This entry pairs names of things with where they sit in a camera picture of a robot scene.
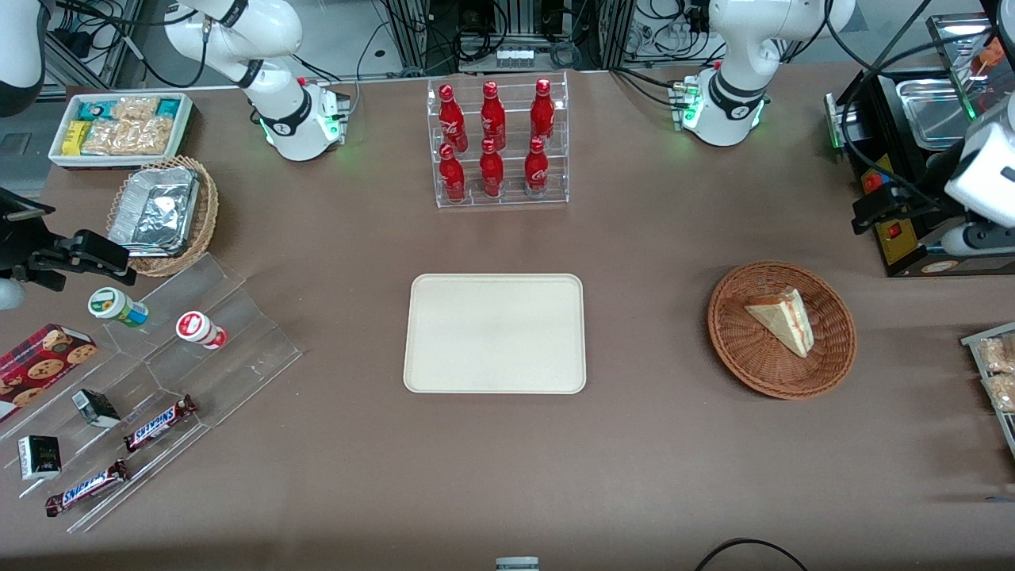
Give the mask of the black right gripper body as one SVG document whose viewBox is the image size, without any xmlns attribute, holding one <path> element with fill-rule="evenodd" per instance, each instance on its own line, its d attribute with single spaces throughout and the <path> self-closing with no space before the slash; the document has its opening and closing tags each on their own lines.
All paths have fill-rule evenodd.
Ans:
<svg viewBox="0 0 1015 571">
<path fill-rule="evenodd" d="M 36 251 L 53 249 L 60 236 L 48 230 L 43 217 L 55 211 L 33 200 L 1 189 L 1 278 L 11 278 L 11 267 L 29 263 Z"/>
</svg>

